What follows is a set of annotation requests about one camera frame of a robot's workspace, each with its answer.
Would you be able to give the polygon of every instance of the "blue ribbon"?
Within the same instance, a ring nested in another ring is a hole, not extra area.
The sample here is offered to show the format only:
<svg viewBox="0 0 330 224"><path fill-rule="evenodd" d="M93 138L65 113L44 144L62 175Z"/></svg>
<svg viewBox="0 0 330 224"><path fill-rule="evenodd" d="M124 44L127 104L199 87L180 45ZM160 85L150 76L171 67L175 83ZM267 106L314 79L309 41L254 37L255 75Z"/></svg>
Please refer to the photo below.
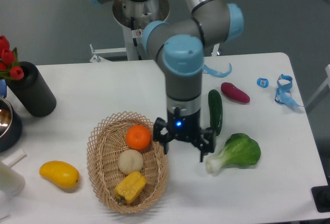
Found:
<svg viewBox="0 0 330 224"><path fill-rule="evenodd" d="M280 80L284 79L288 81L289 83L281 85ZM292 88L292 77L289 75L283 75L281 74L278 79L277 79L277 90L276 90L276 95L275 95L275 102L278 104L285 104L285 105L290 105L290 106L297 106L297 107L303 107L302 105L299 105L292 97L290 93L290 89Z"/></svg>
<svg viewBox="0 0 330 224"><path fill-rule="evenodd" d="M210 74L214 77L218 77L218 78L224 78L228 75L230 75L230 73L232 72L233 70L233 67L232 67L232 64L229 63L229 70L225 73L222 73L222 72L219 72L219 71L216 71L212 68L209 68L208 66L204 65L203 66L203 73L206 73L206 74Z"/></svg>

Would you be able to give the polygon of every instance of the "black vase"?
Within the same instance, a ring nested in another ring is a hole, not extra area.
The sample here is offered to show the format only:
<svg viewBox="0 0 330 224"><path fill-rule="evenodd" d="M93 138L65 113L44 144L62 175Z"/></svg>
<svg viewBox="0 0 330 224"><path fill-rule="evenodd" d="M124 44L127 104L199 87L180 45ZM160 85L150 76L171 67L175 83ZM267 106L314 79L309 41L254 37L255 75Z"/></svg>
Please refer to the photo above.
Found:
<svg viewBox="0 0 330 224"><path fill-rule="evenodd" d="M31 115L49 115L56 107L55 96L34 64L22 61L20 66L24 77L19 81L6 80L7 86Z"/></svg>

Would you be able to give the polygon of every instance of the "cucumber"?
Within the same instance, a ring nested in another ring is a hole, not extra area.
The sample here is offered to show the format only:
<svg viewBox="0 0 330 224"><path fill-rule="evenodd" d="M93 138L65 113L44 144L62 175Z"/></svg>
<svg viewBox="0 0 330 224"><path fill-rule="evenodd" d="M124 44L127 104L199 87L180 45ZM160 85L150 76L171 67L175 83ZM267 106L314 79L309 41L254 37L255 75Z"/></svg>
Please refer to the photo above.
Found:
<svg viewBox="0 0 330 224"><path fill-rule="evenodd" d="M222 128L222 99L220 93L212 89L208 93L208 107L210 110L210 126L218 136Z"/></svg>

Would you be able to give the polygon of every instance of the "fake vegetable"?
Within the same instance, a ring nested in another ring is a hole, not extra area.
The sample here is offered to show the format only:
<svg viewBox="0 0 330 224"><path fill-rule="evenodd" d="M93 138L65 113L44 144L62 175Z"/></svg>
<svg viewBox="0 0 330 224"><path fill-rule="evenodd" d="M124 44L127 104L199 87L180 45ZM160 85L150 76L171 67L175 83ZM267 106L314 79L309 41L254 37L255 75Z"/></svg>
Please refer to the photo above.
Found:
<svg viewBox="0 0 330 224"><path fill-rule="evenodd" d="M206 159L206 170L217 173L225 165L255 165L261 156L259 144L243 133L233 134L219 153Z"/></svg>
<svg viewBox="0 0 330 224"><path fill-rule="evenodd" d="M123 179L114 189L114 195L119 203L131 204L141 194L146 184L146 178L135 171Z"/></svg>
<svg viewBox="0 0 330 224"><path fill-rule="evenodd" d="M232 83L228 83L228 82L222 83L221 91L230 99L236 100L244 104L250 102L250 97L245 92L234 86Z"/></svg>
<svg viewBox="0 0 330 224"><path fill-rule="evenodd" d="M143 156L136 150L129 149L122 152L118 159L118 168L125 175L140 171L143 167Z"/></svg>
<svg viewBox="0 0 330 224"><path fill-rule="evenodd" d="M49 161L43 164L39 174L61 188L72 188L79 180L79 171L63 161Z"/></svg>
<svg viewBox="0 0 330 224"><path fill-rule="evenodd" d="M222 100L220 93L213 89L208 93L208 107L210 110L210 126L218 136L222 128Z"/></svg>
<svg viewBox="0 0 330 224"><path fill-rule="evenodd" d="M126 134L126 142L130 148L141 150L146 148L151 139L150 131L142 125L134 125Z"/></svg>

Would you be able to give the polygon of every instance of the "red flower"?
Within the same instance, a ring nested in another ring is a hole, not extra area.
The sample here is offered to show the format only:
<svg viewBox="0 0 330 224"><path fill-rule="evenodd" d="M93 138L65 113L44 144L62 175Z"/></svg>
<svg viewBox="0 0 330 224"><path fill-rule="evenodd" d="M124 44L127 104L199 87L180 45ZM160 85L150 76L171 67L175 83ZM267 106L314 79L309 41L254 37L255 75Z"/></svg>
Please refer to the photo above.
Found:
<svg viewBox="0 0 330 224"><path fill-rule="evenodd" d="M20 66L15 66L10 69L9 75L12 79L22 79L24 77L23 69Z"/></svg>
<svg viewBox="0 0 330 224"><path fill-rule="evenodd" d="M8 42L8 40L6 39L5 36L0 36L0 52L3 50L3 49L9 49L10 47L10 44Z"/></svg>
<svg viewBox="0 0 330 224"><path fill-rule="evenodd" d="M3 63L0 62L0 70L6 71L7 70L7 66Z"/></svg>
<svg viewBox="0 0 330 224"><path fill-rule="evenodd" d="M1 52L1 59L4 64L9 66L15 61L15 55L10 49L3 49Z"/></svg>

